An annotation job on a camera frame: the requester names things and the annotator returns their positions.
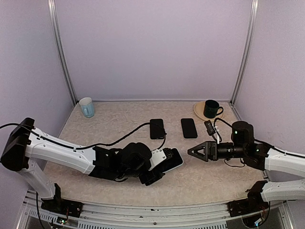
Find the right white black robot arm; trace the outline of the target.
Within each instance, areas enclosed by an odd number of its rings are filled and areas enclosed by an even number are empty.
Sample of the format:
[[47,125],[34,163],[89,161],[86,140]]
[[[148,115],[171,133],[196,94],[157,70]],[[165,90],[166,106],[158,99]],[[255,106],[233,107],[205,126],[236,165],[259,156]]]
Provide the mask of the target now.
[[239,158],[251,168],[261,171],[279,171],[301,177],[286,182],[257,181],[247,198],[228,202],[231,217],[246,215],[270,207],[271,201],[303,200],[305,198],[305,156],[276,148],[257,140],[254,128],[245,121],[230,125],[231,142],[205,141],[188,149],[187,153],[202,161]]

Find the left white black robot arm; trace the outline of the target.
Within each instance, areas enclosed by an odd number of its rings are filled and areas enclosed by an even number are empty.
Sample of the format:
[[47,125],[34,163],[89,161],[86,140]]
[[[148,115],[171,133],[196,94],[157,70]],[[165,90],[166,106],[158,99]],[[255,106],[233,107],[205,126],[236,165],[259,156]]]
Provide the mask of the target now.
[[34,119],[14,123],[0,158],[2,165],[21,174],[42,200],[42,209],[78,218],[83,203],[62,198],[61,188],[48,179],[34,159],[70,167],[90,177],[123,182],[130,177],[153,184],[164,176],[161,164],[172,158],[169,148],[151,150],[143,143],[106,149],[104,144],[78,146],[59,140],[34,126]]

